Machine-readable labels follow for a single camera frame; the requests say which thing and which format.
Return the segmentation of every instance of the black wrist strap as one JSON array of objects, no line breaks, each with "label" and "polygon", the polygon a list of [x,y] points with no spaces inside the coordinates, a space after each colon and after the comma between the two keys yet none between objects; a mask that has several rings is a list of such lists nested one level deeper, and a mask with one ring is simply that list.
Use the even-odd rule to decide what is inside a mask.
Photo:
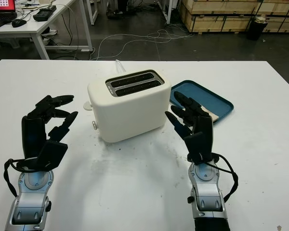
[{"label": "black wrist strap", "polygon": [[9,166],[12,166],[16,171],[19,171],[19,172],[26,172],[26,173],[37,172],[36,170],[24,170],[24,169],[20,169],[20,168],[17,168],[17,167],[13,164],[13,163],[15,163],[15,162],[20,162],[20,161],[23,161],[23,160],[25,160],[25,159],[19,159],[19,160],[9,159],[7,162],[4,163],[3,178],[5,179],[6,183],[8,184],[11,193],[12,193],[15,197],[17,197],[17,192],[16,192],[16,189],[14,188],[14,186],[10,183],[9,172],[8,172]]},{"label": "black wrist strap", "polygon": [[216,168],[216,169],[218,169],[220,171],[230,173],[232,175],[232,177],[233,177],[234,184],[233,184],[230,192],[223,198],[224,202],[227,202],[228,199],[230,198],[230,196],[237,190],[237,187],[239,186],[239,183],[238,183],[239,178],[238,178],[237,174],[233,171],[233,169],[232,169],[230,163],[228,162],[228,160],[224,156],[222,156],[220,154],[217,154],[217,153],[212,153],[212,156],[213,157],[220,157],[221,159],[223,159],[226,162],[226,164],[228,165],[230,171],[222,169],[222,168],[219,168],[219,167],[216,167],[216,166],[211,165],[209,163],[206,163],[206,165],[211,166],[213,168]]},{"label": "black wrist strap", "polygon": [[4,177],[5,181],[7,182],[11,193],[12,193],[15,197],[17,197],[16,189],[15,189],[14,186],[10,183],[10,178],[9,178],[9,173],[8,173],[8,168],[9,168],[9,166],[10,166],[10,159],[9,159],[7,162],[5,162],[5,164],[4,164],[3,177]]}]

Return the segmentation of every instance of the laptop screen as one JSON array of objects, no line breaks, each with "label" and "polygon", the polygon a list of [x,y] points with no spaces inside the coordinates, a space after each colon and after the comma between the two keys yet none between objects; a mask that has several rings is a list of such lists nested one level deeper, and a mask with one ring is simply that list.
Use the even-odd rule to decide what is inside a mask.
[{"label": "laptop screen", "polygon": [[14,0],[0,0],[0,11],[15,11]]}]

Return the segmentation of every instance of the toaster slot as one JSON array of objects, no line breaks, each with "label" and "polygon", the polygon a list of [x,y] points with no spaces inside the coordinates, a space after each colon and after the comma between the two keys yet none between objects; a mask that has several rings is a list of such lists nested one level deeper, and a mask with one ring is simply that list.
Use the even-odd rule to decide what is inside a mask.
[{"label": "toaster slot", "polygon": [[111,82],[111,86],[113,88],[118,88],[118,87],[126,86],[128,84],[137,83],[137,82],[152,79],[152,78],[154,78],[154,75],[152,73],[145,73],[145,74],[141,74],[138,76],[132,76],[132,77],[113,81]]},{"label": "toaster slot", "polygon": [[153,80],[153,81],[150,81],[150,82],[134,85],[132,87],[116,90],[116,94],[117,94],[117,96],[128,95],[128,94],[132,94],[132,93],[135,93],[135,92],[138,92],[138,91],[142,91],[142,90],[146,90],[146,89],[149,89],[149,88],[157,87],[159,85],[161,85],[161,83],[159,81]]}]

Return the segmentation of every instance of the concrete floor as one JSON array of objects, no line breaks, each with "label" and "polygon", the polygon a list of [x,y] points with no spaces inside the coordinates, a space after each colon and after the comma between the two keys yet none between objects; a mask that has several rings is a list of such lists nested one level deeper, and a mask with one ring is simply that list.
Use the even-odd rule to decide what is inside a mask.
[{"label": "concrete floor", "polygon": [[[89,23],[92,44],[96,52],[92,58],[97,57],[99,45],[107,36],[113,34],[135,34],[146,36],[160,29],[167,30],[170,34],[187,36],[189,33],[178,28],[165,26],[165,19],[161,11],[142,11],[136,15],[126,16],[119,20],[108,20],[105,15],[105,6],[98,3],[100,14],[96,25]],[[76,15],[80,15],[78,4],[72,6]],[[72,45],[77,45],[77,31],[73,14],[71,13],[71,30],[74,34]],[[86,45],[86,39],[81,17],[77,17],[79,30],[79,45]],[[56,42],[69,43],[70,37],[63,24],[61,17],[52,25],[58,29],[59,34],[54,36]],[[100,47],[100,57],[117,55],[124,44],[135,40],[145,39],[135,36],[113,36],[105,40]],[[149,39],[150,41],[167,41],[167,39]],[[114,58],[102,58],[99,60],[134,60],[134,61],[267,61],[287,82],[289,82],[289,34],[262,34],[258,41],[246,39],[245,34],[233,33],[207,33],[193,35],[189,38],[172,39],[167,43],[153,43],[150,41],[134,41],[126,45],[123,52]],[[0,47],[1,59],[39,59],[35,46],[29,39],[19,39],[21,47],[12,49],[10,46]],[[59,56],[72,55],[74,52],[50,51],[51,59]],[[80,60],[88,60],[89,52],[77,52],[76,57]],[[62,57],[60,59],[73,59],[73,57]]]}]

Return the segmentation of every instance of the black bin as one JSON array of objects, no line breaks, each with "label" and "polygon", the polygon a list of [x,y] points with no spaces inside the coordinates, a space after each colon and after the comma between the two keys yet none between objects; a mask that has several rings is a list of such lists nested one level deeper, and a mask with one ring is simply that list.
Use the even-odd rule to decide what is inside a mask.
[{"label": "black bin", "polygon": [[250,40],[258,40],[260,34],[263,32],[263,29],[266,27],[267,24],[268,22],[257,23],[255,22],[255,19],[253,19],[247,32],[247,38]]}]

